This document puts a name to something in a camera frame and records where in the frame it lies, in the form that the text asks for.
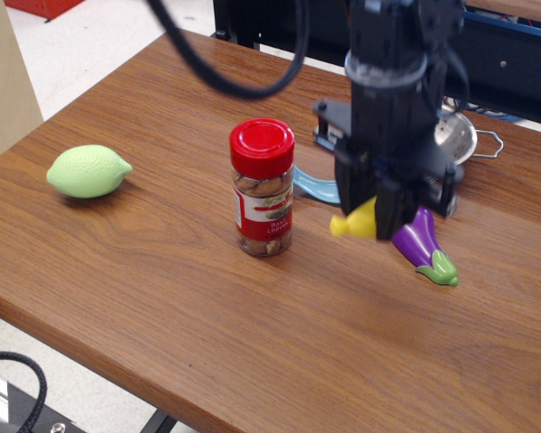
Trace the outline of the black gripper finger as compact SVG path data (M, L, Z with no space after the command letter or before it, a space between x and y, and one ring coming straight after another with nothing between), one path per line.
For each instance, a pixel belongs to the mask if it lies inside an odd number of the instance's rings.
M377 172L367 155L335 157L335 180L341 209L348 216L377 195Z
M417 213L413 191L396 180L382 180L377 186L375 202L376 237L390 240Z

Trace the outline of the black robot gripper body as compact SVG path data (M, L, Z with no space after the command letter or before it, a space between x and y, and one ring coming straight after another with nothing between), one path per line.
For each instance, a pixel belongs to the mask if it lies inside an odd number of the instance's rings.
M348 103L322 99L313 105L318 125L331 124L344 136L334 155L373 158L382 180L407 185L417 202L442 217L457 207L456 185L464 170L436 142L445 74L431 71L407 85L366 87L353 82Z

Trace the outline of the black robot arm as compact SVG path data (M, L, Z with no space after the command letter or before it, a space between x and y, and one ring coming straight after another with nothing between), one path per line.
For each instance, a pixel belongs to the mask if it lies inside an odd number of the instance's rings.
M389 240L421 206L453 214L463 168L436 142L448 72L469 79L449 41L463 28L460 1L352 1L344 68L348 104L322 100L316 141L334 139L335 181L350 215L373 201L375 236Z

